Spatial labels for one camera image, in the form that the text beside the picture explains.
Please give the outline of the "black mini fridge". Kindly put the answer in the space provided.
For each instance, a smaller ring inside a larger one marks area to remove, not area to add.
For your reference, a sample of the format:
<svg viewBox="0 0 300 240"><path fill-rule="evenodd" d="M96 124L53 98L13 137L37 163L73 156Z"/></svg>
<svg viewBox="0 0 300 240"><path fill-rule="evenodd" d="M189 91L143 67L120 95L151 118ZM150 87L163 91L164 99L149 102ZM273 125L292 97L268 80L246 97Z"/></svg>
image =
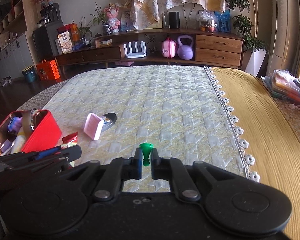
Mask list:
<svg viewBox="0 0 300 240"><path fill-rule="evenodd" d="M62 20L47 23L32 32L36 53L39 62L53 60L59 55L58 45L58 28L63 26Z"/></svg>

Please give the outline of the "pink toy case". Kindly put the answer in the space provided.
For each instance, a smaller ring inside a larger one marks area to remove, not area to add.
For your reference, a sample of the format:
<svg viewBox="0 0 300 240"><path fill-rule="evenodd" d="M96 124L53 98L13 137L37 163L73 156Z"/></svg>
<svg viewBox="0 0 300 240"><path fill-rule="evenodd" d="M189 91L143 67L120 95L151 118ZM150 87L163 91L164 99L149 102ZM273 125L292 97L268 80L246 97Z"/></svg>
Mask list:
<svg viewBox="0 0 300 240"><path fill-rule="evenodd" d="M166 38L161 45L162 56L165 58L173 58L175 57L175 53L177 51L177 44L170 37Z"/></svg>

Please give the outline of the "white yellow lotion bottle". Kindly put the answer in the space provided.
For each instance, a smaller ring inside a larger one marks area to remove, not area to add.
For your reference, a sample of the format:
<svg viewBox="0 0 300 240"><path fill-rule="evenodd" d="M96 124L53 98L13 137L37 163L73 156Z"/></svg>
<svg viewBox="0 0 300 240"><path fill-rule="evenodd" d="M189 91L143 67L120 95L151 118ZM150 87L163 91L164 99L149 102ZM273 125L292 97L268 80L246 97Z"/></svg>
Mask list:
<svg viewBox="0 0 300 240"><path fill-rule="evenodd" d="M26 142L26 135L23 127L21 127L16 136L16 139L14 140L14 145L11 148L11 153L21 152L21 149L23 148L25 142Z"/></svg>

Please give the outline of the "potted green tree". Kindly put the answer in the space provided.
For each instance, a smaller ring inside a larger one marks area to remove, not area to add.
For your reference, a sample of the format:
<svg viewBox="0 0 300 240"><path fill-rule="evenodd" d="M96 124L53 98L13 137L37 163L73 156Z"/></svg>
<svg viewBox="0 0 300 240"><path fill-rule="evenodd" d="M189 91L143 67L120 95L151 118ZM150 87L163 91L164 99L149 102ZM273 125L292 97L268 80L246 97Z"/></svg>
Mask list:
<svg viewBox="0 0 300 240"><path fill-rule="evenodd" d="M259 31L259 0L225 0L230 10L239 10L233 17L233 26L243 38L243 50L250 53L245 72L257 76L268 52L266 42L258 38Z"/></svg>

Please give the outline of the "orange gift bag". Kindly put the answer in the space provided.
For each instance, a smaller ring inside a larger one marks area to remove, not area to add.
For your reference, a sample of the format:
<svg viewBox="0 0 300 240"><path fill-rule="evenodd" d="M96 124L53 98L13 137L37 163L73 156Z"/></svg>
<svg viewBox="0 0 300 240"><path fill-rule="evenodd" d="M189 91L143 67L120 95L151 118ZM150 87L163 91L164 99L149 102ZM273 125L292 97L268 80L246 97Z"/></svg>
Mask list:
<svg viewBox="0 0 300 240"><path fill-rule="evenodd" d="M55 60L46 61L36 65L40 80L57 80L60 78L58 66Z"/></svg>

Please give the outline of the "gold round tin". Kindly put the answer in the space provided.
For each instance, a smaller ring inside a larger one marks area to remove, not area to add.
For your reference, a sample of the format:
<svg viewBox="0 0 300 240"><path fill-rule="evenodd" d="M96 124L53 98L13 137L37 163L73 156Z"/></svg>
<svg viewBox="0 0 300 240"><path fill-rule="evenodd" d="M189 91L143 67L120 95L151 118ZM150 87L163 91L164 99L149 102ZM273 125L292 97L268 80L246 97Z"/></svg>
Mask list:
<svg viewBox="0 0 300 240"><path fill-rule="evenodd" d="M39 126L45 114L38 109L31 109L22 113L22 127L26 137L30 137L34 130Z"/></svg>

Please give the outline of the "green plastic push pin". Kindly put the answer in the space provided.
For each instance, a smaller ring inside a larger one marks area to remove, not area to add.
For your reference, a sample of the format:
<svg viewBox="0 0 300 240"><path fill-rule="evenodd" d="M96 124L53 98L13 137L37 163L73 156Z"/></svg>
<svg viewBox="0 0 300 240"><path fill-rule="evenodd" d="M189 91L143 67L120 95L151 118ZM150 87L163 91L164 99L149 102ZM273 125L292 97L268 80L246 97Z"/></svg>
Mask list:
<svg viewBox="0 0 300 240"><path fill-rule="evenodd" d="M140 144L139 148L142 150L143 154L143 166L147 167L150 165L150 156L154 145L149 142L145 142Z"/></svg>

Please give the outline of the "stack of colourful folders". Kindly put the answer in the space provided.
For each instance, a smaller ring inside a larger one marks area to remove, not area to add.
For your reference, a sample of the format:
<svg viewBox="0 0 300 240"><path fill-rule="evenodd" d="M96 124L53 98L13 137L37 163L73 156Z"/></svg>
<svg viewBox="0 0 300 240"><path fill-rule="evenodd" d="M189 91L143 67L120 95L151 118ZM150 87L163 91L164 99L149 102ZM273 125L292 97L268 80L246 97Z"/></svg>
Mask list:
<svg viewBox="0 0 300 240"><path fill-rule="evenodd" d="M272 97L300 105L300 80L289 71L276 69L270 76L261 77L261 80Z"/></svg>

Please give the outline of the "red white snack packet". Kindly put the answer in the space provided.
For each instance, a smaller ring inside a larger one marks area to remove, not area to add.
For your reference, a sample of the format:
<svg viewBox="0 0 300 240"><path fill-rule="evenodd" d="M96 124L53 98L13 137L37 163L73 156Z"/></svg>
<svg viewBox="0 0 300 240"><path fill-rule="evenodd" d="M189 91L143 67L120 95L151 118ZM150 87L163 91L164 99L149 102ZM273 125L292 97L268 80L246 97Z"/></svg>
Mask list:
<svg viewBox="0 0 300 240"><path fill-rule="evenodd" d="M66 149L77 145L78 143L78 132L71 133L62 138L61 149Z"/></svg>

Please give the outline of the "cereal box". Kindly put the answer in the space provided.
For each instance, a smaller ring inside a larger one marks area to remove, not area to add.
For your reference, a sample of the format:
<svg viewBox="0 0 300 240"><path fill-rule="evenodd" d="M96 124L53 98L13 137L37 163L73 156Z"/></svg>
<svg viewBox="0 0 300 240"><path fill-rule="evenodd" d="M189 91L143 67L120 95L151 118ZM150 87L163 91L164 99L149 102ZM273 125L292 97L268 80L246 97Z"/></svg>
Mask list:
<svg viewBox="0 0 300 240"><path fill-rule="evenodd" d="M72 50L72 41L69 31L65 31L61 34L58 34L58 40L61 48L61 52L68 53Z"/></svg>

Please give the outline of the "purple kettlebell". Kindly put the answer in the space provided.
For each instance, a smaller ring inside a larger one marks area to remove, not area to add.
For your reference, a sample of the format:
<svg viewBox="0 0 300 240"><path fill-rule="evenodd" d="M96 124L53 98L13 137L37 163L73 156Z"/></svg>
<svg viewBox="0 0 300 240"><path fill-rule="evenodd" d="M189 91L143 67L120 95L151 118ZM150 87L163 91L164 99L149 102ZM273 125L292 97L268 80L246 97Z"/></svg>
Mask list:
<svg viewBox="0 0 300 240"><path fill-rule="evenodd" d="M183 44L181 42L182 39L187 39L190 40L190 45L186 45ZM178 50L177 50L177 55L179 58L181 58L182 60L191 60L193 57L193 37L189 36L189 35L180 35L177 39L178 41Z"/></svg>

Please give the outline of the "wooden TV cabinet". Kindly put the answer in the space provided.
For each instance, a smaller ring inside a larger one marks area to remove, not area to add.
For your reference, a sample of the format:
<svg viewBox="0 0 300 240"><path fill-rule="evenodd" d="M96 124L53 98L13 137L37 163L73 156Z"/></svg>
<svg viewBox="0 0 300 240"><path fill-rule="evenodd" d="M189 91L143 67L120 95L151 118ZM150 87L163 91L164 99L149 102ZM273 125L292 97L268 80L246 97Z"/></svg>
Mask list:
<svg viewBox="0 0 300 240"><path fill-rule="evenodd" d="M145 29L100 36L95 47L55 57L60 67L110 62L165 62L241 68L244 41L195 29Z"/></svg>

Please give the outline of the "pink doll figure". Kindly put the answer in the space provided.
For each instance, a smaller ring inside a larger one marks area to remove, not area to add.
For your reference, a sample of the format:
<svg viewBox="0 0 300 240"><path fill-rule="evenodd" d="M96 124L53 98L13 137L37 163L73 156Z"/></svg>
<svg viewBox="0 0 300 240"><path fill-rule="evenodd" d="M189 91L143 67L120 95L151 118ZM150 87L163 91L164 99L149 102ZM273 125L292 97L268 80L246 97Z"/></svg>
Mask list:
<svg viewBox="0 0 300 240"><path fill-rule="evenodd" d="M116 4L109 3L108 7L104 8L104 13L112 33L118 33L121 25L121 21L118 19L119 7Z"/></svg>

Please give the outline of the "pink sticky note pad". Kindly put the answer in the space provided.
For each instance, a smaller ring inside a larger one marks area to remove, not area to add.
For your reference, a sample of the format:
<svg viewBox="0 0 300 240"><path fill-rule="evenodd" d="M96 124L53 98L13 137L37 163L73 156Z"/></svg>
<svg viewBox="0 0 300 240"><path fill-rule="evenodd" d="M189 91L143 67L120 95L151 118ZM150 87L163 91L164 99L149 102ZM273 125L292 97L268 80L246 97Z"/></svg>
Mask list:
<svg viewBox="0 0 300 240"><path fill-rule="evenodd" d="M103 125L104 120L100 116L95 115L94 113L89 113L87 115L83 131L92 140L99 140Z"/></svg>

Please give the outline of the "blue gift bag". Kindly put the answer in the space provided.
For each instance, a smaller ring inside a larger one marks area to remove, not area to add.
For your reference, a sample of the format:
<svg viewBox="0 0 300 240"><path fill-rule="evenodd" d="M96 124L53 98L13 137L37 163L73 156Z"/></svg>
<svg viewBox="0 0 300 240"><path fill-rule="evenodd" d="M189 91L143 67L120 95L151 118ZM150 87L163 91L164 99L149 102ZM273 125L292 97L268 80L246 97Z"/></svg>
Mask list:
<svg viewBox="0 0 300 240"><path fill-rule="evenodd" d="M217 21L217 31L222 33L231 33L230 10L225 12L214 11Z"/></svg>

